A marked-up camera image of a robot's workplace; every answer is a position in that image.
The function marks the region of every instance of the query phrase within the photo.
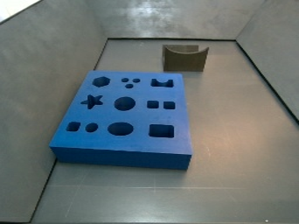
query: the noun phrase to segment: shape sorter block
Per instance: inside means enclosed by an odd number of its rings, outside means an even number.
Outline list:
[[[183,76],[91,71],[51,149],[62,162],[188,169]]]

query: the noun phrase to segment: metal floor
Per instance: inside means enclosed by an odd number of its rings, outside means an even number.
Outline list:
[[[58,163],[32,222],[299,222],[299,128],[237,43],[110,40],[98,70],[162,72],[163,44],[210,47],[188,171]]]

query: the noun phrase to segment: circular hole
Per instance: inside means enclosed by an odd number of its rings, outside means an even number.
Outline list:
[[[114,122],[107,127],[110,134],[115,136],[127,136],[134,131],[134,126],[127,122]]]
[[[95,132],[98,130],[99,126],[92,122],[87,125],[86,131],[87,132]]]
[[[136,101],[131,97],[120,97],[115,101],[115,107],[118,110],[127,111],[136,105]]]
[[[126,88],[132,88],[134,84],[126,84]]]
[[[123,82],[128,82],[128,78],[122,79]]]
[[[138,82],[140,82],[140,79],[134,79],[134,83],[138,83]]]

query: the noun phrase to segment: star-shaped hole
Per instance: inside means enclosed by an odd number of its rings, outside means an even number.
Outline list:
[[[95,105],[103,105],[103,101],[100,101],[102,97],[103,97],[103,95],[94,96],[90,94],[88,99],[86,101],[83,101],[80,104],[87,104],[88,109],[92,109],[95,107]]]

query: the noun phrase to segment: gray wall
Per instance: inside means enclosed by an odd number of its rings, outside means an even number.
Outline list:
[[[28,221],[48,143],[107,38],[84,1],[42,1],[0,25],[0,221]]]
[[[237,39],[265,0],[88,0],[111,38]]]
[[[299,119],[299,1],[267,0],[238,42]]]

